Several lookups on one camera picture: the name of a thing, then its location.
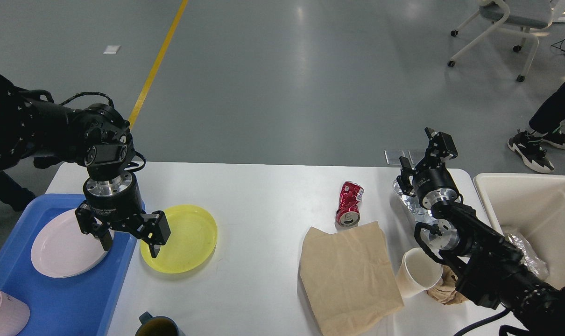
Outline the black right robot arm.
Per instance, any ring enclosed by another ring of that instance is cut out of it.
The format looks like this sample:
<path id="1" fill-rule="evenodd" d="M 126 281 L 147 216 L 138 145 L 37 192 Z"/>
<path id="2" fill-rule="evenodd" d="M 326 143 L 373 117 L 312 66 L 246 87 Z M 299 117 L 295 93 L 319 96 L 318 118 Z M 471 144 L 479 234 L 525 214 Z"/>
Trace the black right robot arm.
<path id="1" fill-rule="evenodd" d="M 415 223 L 414 238 L 434 262 L 456 274 L 456 291 L 477 306 L 504 310 L 457 332 L 473 329 L 512 313 L 523 325 L 502 325 L 501 336 L 565 336 L 565 287 L 556 289 L 528 270 L 523 251 L 478 219 L 445 167 L 458 156 L 449 134 L 425 128 L 429 140 L 416 166 L 400 157 L 396 183 L 402 194 L 430 211 L 432 223 Z"/>

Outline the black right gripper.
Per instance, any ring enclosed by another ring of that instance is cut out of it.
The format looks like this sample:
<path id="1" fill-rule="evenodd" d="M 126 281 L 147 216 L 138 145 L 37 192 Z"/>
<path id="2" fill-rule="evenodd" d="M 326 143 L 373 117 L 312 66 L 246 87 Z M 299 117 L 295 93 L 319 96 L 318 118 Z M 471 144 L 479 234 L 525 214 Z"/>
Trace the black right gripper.
<path id="1" fill-rule="evenodd" d="M 455 201 L 460 196 L 452 175 L 445 168 L 445 162 L 458 157 L 458 151 L 451 135 L 429 127 L 424 128 L 424 132 L 429 140 L 428 147 L 415 166 L 415 170 L 421 172 L 415 174 L 409 159 L 400 156 L 401 170 L 396 183 L 404 195 L 416 196 L 420 206 L 430 209 L 438 202 Z"/>

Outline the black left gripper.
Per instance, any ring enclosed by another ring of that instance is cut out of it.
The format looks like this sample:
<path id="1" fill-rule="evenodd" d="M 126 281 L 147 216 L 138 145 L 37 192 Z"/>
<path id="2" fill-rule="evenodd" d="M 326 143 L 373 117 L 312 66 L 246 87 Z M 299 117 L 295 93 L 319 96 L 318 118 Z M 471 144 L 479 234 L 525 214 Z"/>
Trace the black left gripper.
<path id="1" fill-rule="evenodd" d="M 110 251 L 113 237 L 109 229 L 127 232 L 148 245 L 151 258 L 157 258 L 171 235 L 166 213 L 145 213 L 135 174 L 124 171 L 109 181 L 86 179 L 85 201 L 75 209 L 82 234 L 91 234 L 105 252 Z"/>

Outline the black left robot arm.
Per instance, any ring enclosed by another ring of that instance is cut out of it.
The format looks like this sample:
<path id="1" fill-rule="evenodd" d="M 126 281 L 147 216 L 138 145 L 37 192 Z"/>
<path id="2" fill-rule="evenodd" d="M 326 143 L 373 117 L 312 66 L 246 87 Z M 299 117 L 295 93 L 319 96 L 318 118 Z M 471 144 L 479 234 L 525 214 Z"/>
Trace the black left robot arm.
<path id="1" fill-rule="evenodd" d="M 57 104 L 46 90 L 26 90 L 0 74 L 0 173 L 33 157 L 38 168 L 74 162 L 86 168 L 85 200 L 75 209 L 83 234 L 91 234 L 105 251 L 109 230 L 144 241 L 157 258 L 171 230 L 166 215 L 147 213 L 135 173 L 142 155 L 135 150 L 130 123 L 114 102 L 72 109 Z"/>

